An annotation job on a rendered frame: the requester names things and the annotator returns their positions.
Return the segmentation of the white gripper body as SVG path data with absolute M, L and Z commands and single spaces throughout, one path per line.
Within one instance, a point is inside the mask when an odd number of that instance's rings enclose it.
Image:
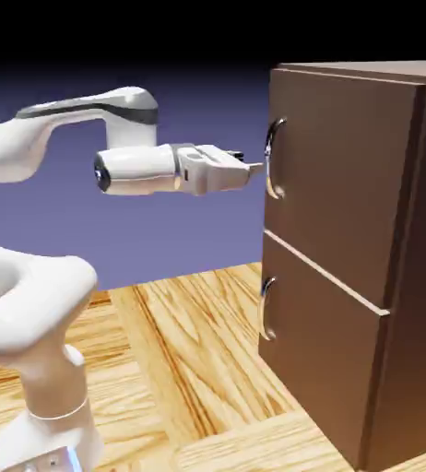
M 194 166 L 194 195 L 235 190 L 244 187 L 251 167 L 233 153 L 214 145 L 198 145 L 200 162 Z

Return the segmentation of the brown wooden cabinet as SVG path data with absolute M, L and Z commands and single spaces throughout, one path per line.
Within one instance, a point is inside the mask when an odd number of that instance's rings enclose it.
M 418 82 L 426 87 L 426 61 L 281 64 L 304 71 Z M 369 469 L 384 472 L 426 453 L 426 95 L 410 173 L 406 212 L 377 376 L 368 446 Z

